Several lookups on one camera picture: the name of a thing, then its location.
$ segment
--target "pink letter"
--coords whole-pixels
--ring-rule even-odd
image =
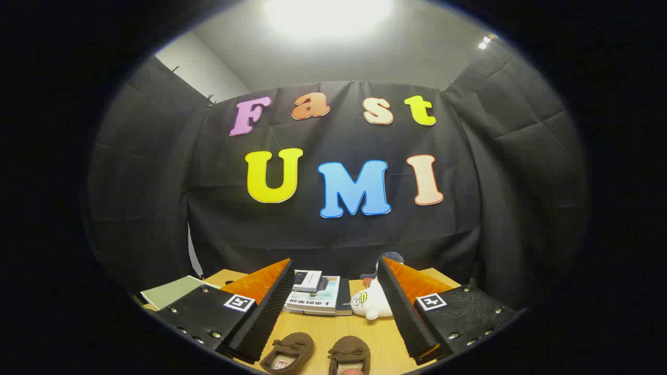
[[[236,114],[236,122],[234,128],[229,132],[229,136],[233,137],[251,132],[250,119],[252,119],[252,122],[257,122],[261,116],[261,108],[268,107],[270,104],[271,98],[268,96],[238,103],[236,108],[239,109],[239,113]]]
[[[433,174],[433,162],[435,160],[433,155],[415,155],[406,160],[415,171],[415,179],[417,180],[415,203],[420,206],[440,203],[445,199],[445,196],[438,191],[436,177]]]

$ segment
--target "ceiling light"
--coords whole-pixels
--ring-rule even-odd
[[[361,36],[385,19],[390,0],[268,0],[274,28],[294,39]]]

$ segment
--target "foam letter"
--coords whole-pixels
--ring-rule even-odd
[[[420,206],[440,203],[445,199],[445,196],[438,191],[436,177],[433,174],[433,162],[435,160],[432,155],[415,155],[406,160],[415,171],[418,192],[415,203]]]
[[[327,97],[323,93],[305,94],[298,97],[294,104],[297,105],[292,110],[292,118],[295,120],[307,119],[310,116],[324,116],[331,110],[331,107],[327,106]]]
[[[366,110],[364,118],[370,123],[383,123],[388,125],[394,120],[394,115],[388,109],[389,102],[380,97],[367,97],[362,102],[362,106]]]
[[[407,98],[404,103],[410,106],[412,118],[414,118],[416,122],[426,126],[431,126],[436,123],[436,118],[429,116],[428,113],[426,113],[426,108],[433,108],[430,101],[425,101],[423,97],[415,95]]]
[[[229,136],[233,137],[251,132],[250,119],[252,119],[252,122],[257,122],[261,117],[261,108],[268,107],[270,104],[271,98],[268,96],[238,103],[236,108],[239,109],[239,112],[236,114],[234,128],[229,132]]]
[[[355,182],[341,163],[321,164],[317,167],[317,171],[324,176],[324,209],[319,212],[320,216],[323,218],[343,216],[343,209],[338,206],[338,196],[350,215],[354,215],[364,195],[366,195],[366,203],[362,207],[364,215],[388,214],[392,207],[387,203],[384,191],[386,170],[386,162],[369,160],[364,163]]]
[[[278,153],[283,160],[283,184],[277,189],[266,186],[266,162],[271,159],[268,151],[251,152],[245,156],[248,163],[248,193],[261,203],[280,203],[288,200],[296,191],[298,159],[303,150],[286,148]]]

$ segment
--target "shoe lace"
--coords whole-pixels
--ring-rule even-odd
[[[330,350],[329,355],[327,356],[327,358],[338,359],[338,358],[341,358],[342,356],[361,356],[363,353],[364,352],[362,352],[361,350],[354,350],[353,352],[349,352],[349,353],[341,353],[341,352],[335,352],[333,350]]]
[[[280,341],[280,340],[274,340],[273,341],[273,346],[286,346],[286,347],[294,349],[294,350],[301,350],[301,347],[303,345],[298,344],[296,342],[294,344],[286,345],[286,344],[283,344],[283,342]]]

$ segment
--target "black curtain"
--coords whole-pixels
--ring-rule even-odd
[[[97,259],[131,292],[191,274],[185,174],[209,102],[156,57],[119,89],[91,155]]]
[[[91,168],[97,256],[133,292],[192,274],[187,221],[205,276],[252,272],[284,258],[298,268],[358,278],[397,251],[521,308],[572,265],[587,217],[585,157],[575,125],[540,74],[501,41],[442,91],[365,81],[295,85],[208,102],[156,59],[126,85],[102,125]],[[331,111],[294,120],[294,100],[326,94]],[[434,126],[417,124],[403,100],[433,103]],[[254,130],[230,137],[236,103],[270,96]],[[394,121],[368,123],[362,101],[382,97]],[[261,204],[246,186],[244,157],[270,151],[267,184],[282,182],[281,149],[298,147],[297,191]],[[417,206],[406,158],[435,156],[445,200]],[[388,163],[392,211],[324,219],[319,164],[338,161],[357,178]]]

